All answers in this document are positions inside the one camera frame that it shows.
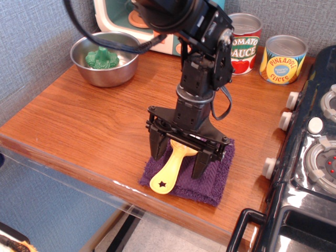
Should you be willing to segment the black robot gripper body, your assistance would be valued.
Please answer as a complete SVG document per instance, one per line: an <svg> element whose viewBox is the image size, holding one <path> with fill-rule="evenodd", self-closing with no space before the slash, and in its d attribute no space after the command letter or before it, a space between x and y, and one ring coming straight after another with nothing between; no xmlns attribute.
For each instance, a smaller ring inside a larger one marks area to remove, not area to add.
<svg viewBox="0 0 336 252"><path fill-rule="evenodd" d="M228 137L216 129L209 119L215 92L209 91L203 96L194 96L185 91L176 93L176 108L148 107L148 131L155 127L166 135L167 141L171 138L197 151L208 151L211 162L222 160Z"/></svg>

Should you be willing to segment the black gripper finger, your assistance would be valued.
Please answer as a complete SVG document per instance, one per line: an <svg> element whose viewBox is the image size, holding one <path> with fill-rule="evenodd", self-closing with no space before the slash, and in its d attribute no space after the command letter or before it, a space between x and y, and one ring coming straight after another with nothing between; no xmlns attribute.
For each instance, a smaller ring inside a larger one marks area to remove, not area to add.
<svg viewBox="0 0 336 252"><path fill-rule="evenodd" d="M155 127L151 127L149 133L151 156L155 160L159 160L166 151L167 137L163 132Z"/></svg>
<svg viewBox="0 0 336 252"><path fill-rule="evenodd" d="M205 172L209 163L211 162L211 154L208 151L199 151L194 162L192 178L198 179Z"/></svg>

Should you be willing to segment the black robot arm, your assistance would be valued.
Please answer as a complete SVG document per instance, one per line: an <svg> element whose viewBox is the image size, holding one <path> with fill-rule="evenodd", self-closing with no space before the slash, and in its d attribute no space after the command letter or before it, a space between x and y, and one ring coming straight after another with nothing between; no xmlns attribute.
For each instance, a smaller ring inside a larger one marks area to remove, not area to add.
<svg viewBox="0 0 336 252"><path fill-rule="evenodd" d="M151 155L160 159L170 139L195 149L192 178L198 179L211 162L223 159L229 144L210 117L216 92L225 89L234 72L232 20L213 1L135 1L134 8L150 29L173 34L182 45L176 107L148 108Z"/></svg>

